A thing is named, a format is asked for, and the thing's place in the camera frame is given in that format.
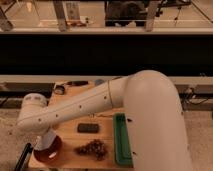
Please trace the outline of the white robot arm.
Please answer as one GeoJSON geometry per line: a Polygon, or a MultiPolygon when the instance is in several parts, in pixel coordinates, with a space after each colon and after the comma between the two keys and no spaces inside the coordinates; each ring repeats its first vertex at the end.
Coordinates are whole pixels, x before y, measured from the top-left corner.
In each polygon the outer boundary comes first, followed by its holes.
{"type": "Polygon", "coordinates": [[[42,148],[48,149],[56,137],[52,126],[113,108],[126,114],[134,171],[193,171],[177,88],[155,70],[106,81],[56,105],[30,93],[23,99],[17,126],[45,137],[42,148]]]}

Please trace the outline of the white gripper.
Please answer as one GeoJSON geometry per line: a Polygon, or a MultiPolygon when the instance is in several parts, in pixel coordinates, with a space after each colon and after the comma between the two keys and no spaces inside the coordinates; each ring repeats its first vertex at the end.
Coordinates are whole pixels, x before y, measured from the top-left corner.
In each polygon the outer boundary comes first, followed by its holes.
{"type": "Polygon", "coordinates": [[[48,149],[56,138],[56,134],[49,130],[44,135],[38,136],[36,140],[35,149],[42,151],[48,149]]]}

